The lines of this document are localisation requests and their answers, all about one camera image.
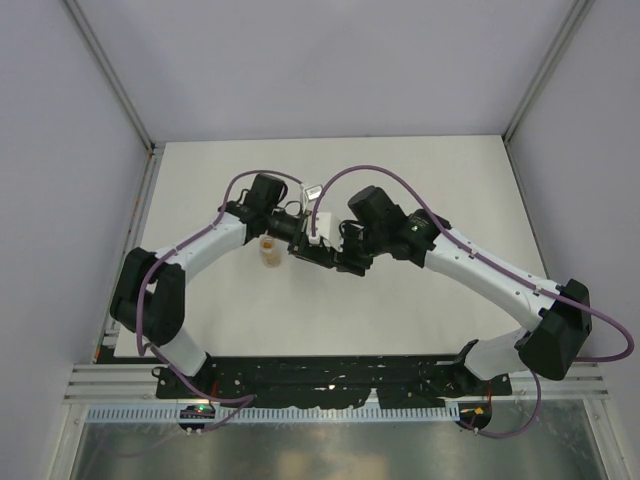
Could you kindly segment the clear pill bottle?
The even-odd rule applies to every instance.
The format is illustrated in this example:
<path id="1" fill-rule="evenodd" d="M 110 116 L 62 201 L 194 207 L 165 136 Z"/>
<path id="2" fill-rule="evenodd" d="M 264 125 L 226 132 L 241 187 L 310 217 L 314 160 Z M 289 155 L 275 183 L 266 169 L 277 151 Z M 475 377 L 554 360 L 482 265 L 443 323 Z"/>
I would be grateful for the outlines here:
<path id="1" fill-rule="evenodd" d="M 282 256 L 275 238 L 263 235 L 259 239 L 259 249 L 263 264 L 268 268 L 275 268 L 281 264 Z"/>

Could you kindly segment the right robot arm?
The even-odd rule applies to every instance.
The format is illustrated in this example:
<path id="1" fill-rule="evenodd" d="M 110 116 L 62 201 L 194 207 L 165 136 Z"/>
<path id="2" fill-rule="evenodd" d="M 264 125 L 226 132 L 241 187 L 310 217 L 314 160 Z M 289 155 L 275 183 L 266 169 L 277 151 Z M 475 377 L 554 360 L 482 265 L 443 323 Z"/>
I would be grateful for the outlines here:
<path id="1" fill-rule="evenodd" d="M 454 386 L 474 394 L 488 380 L 530 370 L 562 380 L 592 331 L 589 291 L 571 280 L 565 285 L 530 275 L 468 241 L 456 244 L 455 230 L 423 209 L 407 215 L 386 192 L 368 186 L 348 202 L 356 223 L 346 229 L 348 247 L 360 256 L 390 254 L 445 275 L 492 302 L 514 318 L 519 329 L 490 340 L 472 340 L 456 357 Z"/>

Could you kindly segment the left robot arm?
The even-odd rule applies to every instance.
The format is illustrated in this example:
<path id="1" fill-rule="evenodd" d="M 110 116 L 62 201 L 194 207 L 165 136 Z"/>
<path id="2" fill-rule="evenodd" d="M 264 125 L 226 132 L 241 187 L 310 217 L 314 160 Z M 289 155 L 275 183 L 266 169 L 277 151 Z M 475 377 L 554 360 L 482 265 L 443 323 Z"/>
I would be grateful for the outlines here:
<path id="1" fill-rule="evenodd" d="M 139 355 L 151 350 L 156 358 L 177 370 L 179 386 L 191 397 L 206 396 L 214 383 L 205 367 L 207 353 L 184 326 L 186 289 L 191 280 L 223 255 L 267 235 L 290 244 L 308 240 L 327 253 L 339 241 L 313 212 L 323 187 L 300 183 L 300 213 L 289 215 L 283 204 L 288 193 L 285 179 L 272 170 L 252 170 L 251 187 L 237 200 L 225 192 L 218 213 L 206 226 L 187 238 L 148 251 L 132 249 L 125 257 L 109 307 L 111 318 L 135 336 Z"/>

